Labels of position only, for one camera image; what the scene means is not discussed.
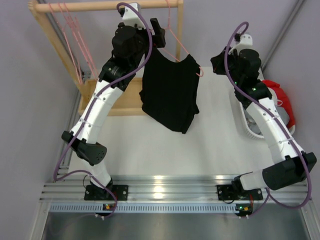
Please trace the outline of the red tank top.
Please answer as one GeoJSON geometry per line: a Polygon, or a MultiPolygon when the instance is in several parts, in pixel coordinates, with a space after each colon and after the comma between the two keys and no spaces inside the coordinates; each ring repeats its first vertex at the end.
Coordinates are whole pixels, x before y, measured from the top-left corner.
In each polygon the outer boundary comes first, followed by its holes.
{"type": "Polygon", "coordinates": [[[288,129],[293,127],[296,124],[294,112],[292,109],[292,105],[290,102],[289,97],[285,93],[285,91],[281,88],[281,85],[279,83],[276,83],[272,80],[265,79],[262,80],[262,82],[270,89],[272,89],[277,97],[276,105],[278,107],[282,107],[287,115],[288,115],[288,121],[286,123],[286,126],[288,129]]]}

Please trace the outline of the white camisole top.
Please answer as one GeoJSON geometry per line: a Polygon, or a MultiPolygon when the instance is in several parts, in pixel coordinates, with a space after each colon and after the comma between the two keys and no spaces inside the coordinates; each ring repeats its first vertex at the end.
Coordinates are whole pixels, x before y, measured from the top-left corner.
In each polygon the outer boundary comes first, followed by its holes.
{"type": "Polygon", "coordinates": [[[274,104],[278,107],[281,107],[283,105],[283,101],[278,99],[276,92],[272,88],[268,88],[268,89],[272,95],[272,100],[273,100],[274,104]]]}

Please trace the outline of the pink hanger of red top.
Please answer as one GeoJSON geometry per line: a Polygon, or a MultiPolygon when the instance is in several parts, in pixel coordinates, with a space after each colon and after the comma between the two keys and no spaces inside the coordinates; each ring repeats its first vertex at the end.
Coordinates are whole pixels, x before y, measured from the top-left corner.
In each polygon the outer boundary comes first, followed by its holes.
{"type": "Polygon", "coordinates": [[[50,13],[54,19],[54,21],[56,22],[59,30],[61,31],[62,35],[63,35],[63,39],[65,40],[65,43],[66,43],[66,46],[67,46],[67,50],[68,50],[68,53],[69,53],[69,56],[71,58],[71,61],[72,61],[72,64],[73,64],[73,67],[74,67],[74,70],[75,70],[75,74],[76,74],[76,78],[77,78],[77,82],[81,85],[83,82],[82,82],[82,77],[81,77],[81,72],[80,72],[80,65],[76,64],[76,61],[74,59],[74,55],[72,53],[72,50],[71,50],[71,47],[70,47],[70,44],[69,44],[69,40],[68,40],[68,37],[67,37],[67,34],[66,34],[66,26],[67,24],[65,24],[64,26],[62,26],[59,22],[59,20],[57,19],[56,15],[55,15],[55,12],[53,11],[53,8],[51,6],[50,3],[48,3],[48,6],[49,6],[49,9],[50,9],[50,13]]]}

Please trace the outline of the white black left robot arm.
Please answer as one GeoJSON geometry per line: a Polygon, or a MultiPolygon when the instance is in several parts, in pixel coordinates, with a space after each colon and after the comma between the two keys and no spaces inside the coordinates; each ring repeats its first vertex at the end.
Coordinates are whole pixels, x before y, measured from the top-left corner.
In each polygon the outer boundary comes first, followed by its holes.
{"type": "Polygon", "coordinates": [[[113,180],[104,159],[107,148],[97,142],[109,111],[135,77],[142,59],[152,48],[166,45],[165,30],[157,18],[151,18],[154,33],[121,22],[112,38],[111,58],[103,65],[92,97],[81,118],[70,130],[62,133],[62,140],[83,160],[88,168],[90,184],[85,187],[86,201],[111,200],[113,180]]]}

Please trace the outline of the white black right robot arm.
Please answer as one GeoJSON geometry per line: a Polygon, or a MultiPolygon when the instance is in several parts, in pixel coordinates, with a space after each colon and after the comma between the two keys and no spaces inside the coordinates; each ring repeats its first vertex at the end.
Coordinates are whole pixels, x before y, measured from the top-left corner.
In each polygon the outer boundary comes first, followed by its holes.
{"type": "Polygon", "coordinates": [[[210,61],[215,74],[228,77],[236,99],[262,133],[273,161],[269,167],[237,176],[232,182],[233,194],[244,199],[254,189],[276,191],[307,181],[305,200],[308,201],[312,191],[310,171],[317,158],[312,152],[306,153],[295,141],[280,117],[271,92],[259,80],[261,60],[258,52],[253,49],[237,51],[225,47],[210,61]]]}

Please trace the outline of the black tank top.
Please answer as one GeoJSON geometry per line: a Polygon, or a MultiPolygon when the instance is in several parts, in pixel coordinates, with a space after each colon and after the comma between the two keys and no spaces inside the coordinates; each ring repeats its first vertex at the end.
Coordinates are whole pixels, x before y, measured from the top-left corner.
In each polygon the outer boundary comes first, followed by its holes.
{"type": "Polygon", "coordinates": [[[199,74],[200,66],[191,55],[173,62],[153,49],[142,76],[142,110],[169,130],[186,134],[200,113],[199,74]]]}

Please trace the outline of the wooden clothes rack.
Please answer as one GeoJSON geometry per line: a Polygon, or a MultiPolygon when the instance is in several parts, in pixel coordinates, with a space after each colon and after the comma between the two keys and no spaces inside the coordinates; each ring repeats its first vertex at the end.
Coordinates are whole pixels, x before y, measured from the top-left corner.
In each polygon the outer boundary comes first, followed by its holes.
{"type": "MultiPolygon", "coordinates": [[[[92,1],[92,2],[70,2],[66,6],[59,7],[57,3],[51,3],[51,7],[55,13],[62,12],[92,12],[92,11],[111,11],[117,9],[117,1],[92,1]]],[[[28,2],[28,9],[34,16],[35,20],[41,26],[47,39],[52,44],[64,67],[70,74],[74,84],[81,94],[78,104],[78,114],[82,115],[87,107],[91,96],[93,95],[94,87],[97,80],[91,75],[86,79],[86,82],[81,85],[77,83],[76,72],[74,66],[60,42],[58,35],[49,22],[46,13],[50,12],[48,4],[39,4],[37,0],[30,0],[28,2]]],[[[138,90],[142,89],[142,78],[134,77],[133,83],[128,86],[128,93],[121,96],[111,108],[110,116],[143,116],[142,102],[138,99],[138,90]]]]}

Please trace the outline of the white perforated plastic basket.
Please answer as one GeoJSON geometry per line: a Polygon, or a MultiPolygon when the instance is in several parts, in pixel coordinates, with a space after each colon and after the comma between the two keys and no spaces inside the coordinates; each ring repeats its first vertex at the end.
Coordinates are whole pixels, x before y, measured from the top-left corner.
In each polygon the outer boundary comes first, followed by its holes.
{"type": "MultiPolygon", "coordinates": [[[[241,120],[242,120],[242,125],[244,127],[246,135],[253,140],[263,140],[264,136],[262,132],[260,131],[258,125],[254,121],[254,119],[248,114],[248,112],[244,109],[243,105],[241,102],[238,103],[240,113],[241,113],[241,120]]],[[[280,117],[284,123],[286,123],[289,120],[289,116],[286,113],[286,111],[279,106],[276,106],[277,110],[280,110],[280,117]]]]}

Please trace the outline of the aluminium corner post right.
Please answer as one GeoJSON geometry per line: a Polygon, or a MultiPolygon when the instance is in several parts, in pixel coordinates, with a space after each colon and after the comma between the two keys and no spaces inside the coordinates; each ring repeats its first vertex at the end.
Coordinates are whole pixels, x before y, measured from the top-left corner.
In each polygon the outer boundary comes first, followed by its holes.
{"type": "Polygon", "coordinates": [[[281,45],[281,43],[284,40],[286,34],[288,33],[288,31],[292,27],[296,17],[301,12],[301,10],[303,9],[303,7],[304,7],[306,2],[307,2],[306,0],[296,0],[294,2],[294,5],[293,5],[292,9],[290,10],[289,14],[285,18],[284,23],[281,25],[281,28],[280,28],[276,38],[274,39],[271,47],[269,48],[269,52],[266,55],[262,65],[261,65],[261,71],[262,72],[267,68],[268,64],[270,63],[270,61],[272,60],[273,56],[275,55],[276,50],[281,45]]]}

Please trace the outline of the aluminium mounting rail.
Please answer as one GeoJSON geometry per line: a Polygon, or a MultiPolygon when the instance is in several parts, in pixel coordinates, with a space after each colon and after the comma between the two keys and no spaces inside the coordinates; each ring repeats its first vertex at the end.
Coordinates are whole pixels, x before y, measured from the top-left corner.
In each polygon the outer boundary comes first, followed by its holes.
{"type": "MultiPolygon", "coordinates": [[[[116,185],[128,186],[130,202],[218,201],[217,186],[231,183],[233,175],[114,175],[116,185]]],[[[62,181],[47,182],[40,194],[45,202],[81,202],[88,180],[73,174],[62,181]]]]}

